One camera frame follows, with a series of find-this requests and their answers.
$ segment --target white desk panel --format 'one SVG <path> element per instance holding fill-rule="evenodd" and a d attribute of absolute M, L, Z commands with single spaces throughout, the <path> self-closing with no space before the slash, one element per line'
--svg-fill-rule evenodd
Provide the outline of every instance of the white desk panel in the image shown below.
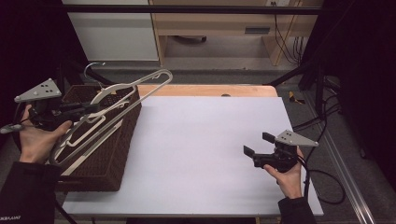
<path fill-rule="evenodd" d="M 291 130 L 278 97 L 151 96 L 142 103 L 120 190 L 70 192 L 70 214 L 118 217 L 277 215 L 276 181 L 243 153 L 272 153 L 262 132 Z M 310 186 L 315 215 L 323 211 Z"/>

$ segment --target brown basket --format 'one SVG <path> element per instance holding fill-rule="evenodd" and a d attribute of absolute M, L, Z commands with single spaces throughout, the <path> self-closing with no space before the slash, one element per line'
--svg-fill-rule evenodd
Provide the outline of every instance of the brown basket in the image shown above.
<path fill-rule="evenodd" d="M 69 92 L 64 96 L 64 101 L 68 103 L 90 102 L 99 92 L 97 86 L 72 86 Z M 101 102 L 102 108 L 109 107 L 119 99 L 131 92 L 133 89 L 119 90 L 109 94 Z M 115 118 L 122 110 L 127 108 L 133 102 L 139 99 L 139 93 L 136 92 L 131 96 L 130 103 L 124 108 L 117 108 L 106 113 L 106 121 L 96 130 L 106 125 L 109 120 Z M 140 114 L 142 105 L 137 105 L 134 109 L 123 116 L 121 126 L 111 134 L 107 140 L 97 148 L 88 159 L 86 159 L 71 175 L 61 175 L 56 190 L 58 191 L 117 191 L 120 189 L 120 183 L 124 173 L 125 163 L 128 157 L 128 151 L 134 134 L 134 127 Z M 84 123 L 74 133 L 70 141 L 74 142 L 91 128 L 91 124 Z M 62 172 L 66 170 L 80 155 L 85 152 L 95 141 L 90 142 L 84 147 L 74 159 L 63 165 Z M 66 147 L 63 153 L 58 157 L 58 161 L 63 160 L 76 147 Z"/>

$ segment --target hand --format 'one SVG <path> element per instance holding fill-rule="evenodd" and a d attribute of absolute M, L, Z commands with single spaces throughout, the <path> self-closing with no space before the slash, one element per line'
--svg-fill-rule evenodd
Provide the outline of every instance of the hand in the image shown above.
<path fill-rule="evenodd" d="M 24 125 L 20 131 L 21 139 L 21 157 L 22 162 L 44 163 L 50 156 L 50 151 L 56 141 L 64 135 L 72 125 L 72 121 L 66 121 L 61 124 L 55 131 L 47 132 L 33 127 L 29 118 L 29 109 L 31 105 L 25 107 L 22 120 Z"/>
<path fill-rule="evenodd" d="M 303 153 L 298 147 L 297 154 L 303 157 Z M 280 173 L 268 164 L 264 165 L 264 169 L 276 179 L 280 189 L 286 197 L 290 199 L 303 197 L 301 193 L 301 164 L 299 162 L 286 173 Z"/>

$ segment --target floor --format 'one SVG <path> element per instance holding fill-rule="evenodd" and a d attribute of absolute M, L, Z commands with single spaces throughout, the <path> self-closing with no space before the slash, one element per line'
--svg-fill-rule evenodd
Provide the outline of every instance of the floor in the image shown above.
<path fill-rule="evenodd" d="M 150 71 L 166 68 L 175 75 L 174 83 L 185 84 L 251 84 L 261 85 L 281 77 L 296 67 L 283 58 L 279 66 L 272 66 L 265 47 L 259 37 L 218 37 L 208 36 L 206 42 L 197 39 L 172 37 L 169 39 L 163 66 L 156 62 L 118 62 L 105 68 L 95 67 L 97 73 L 115 82 L 129 82 L 147 75 Z M 315 86 L 308 91 L 299 91 L 294 77 L 276 87 L 282 97 L 293 127 L 316 116 L 313 110 Z M 338 85 L 335 77 L 329 82 Z M 324 91 L 324 97 L 334 92 Z M 312 173 L 312 182 L 323 201 L 323 217 L 318 223 L 396 223 L 396 194 L 382 176 L 375 161 L 361 157 L 359 143 L 342 115 L 342 108 L 332 98 L 336 111 L 327 118 L 326 132 L 319 141 L 321 147 L 315 149 L 309 162 L 310 169 L 317 169 L 333 175 L 346 188 L 343 198 L 340 185 L 321 173 Z M 324 122 L 297 132 L 311 139 L 317 139 L 325 127 Z M 309 148 L 303 148 L 307 154 Z M 18 158 L 18 152 L 9 140 L 0 150 L 0 186 L 6 178 L 7 168 Z M 61 202 L 64 196 L 58 194 Z M 66 223 L 56 214 L 56 223 Z M 75 217 L 78 223 L 91 223 L 87 217 Z M 101 217 L 96 223 L 125 223 L 124 219 Z M 277 223 L 276 217 L 262 217 L 260 223 Z"/>

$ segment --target black sleeve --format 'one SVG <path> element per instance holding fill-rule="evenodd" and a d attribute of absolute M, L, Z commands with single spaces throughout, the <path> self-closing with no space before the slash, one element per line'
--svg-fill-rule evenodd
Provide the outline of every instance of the black sleeve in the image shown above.
<path fill-rule="evenodd" d="M 54 223 L 60 168 L 14 162 L 0 192 L 0 223 Z"/>
<path fill-rule="evenodd" d="M 279 201 L 279 210 L 284 224 L 316 224 L 314 214 L 305 198 L 285 198 Z"/>

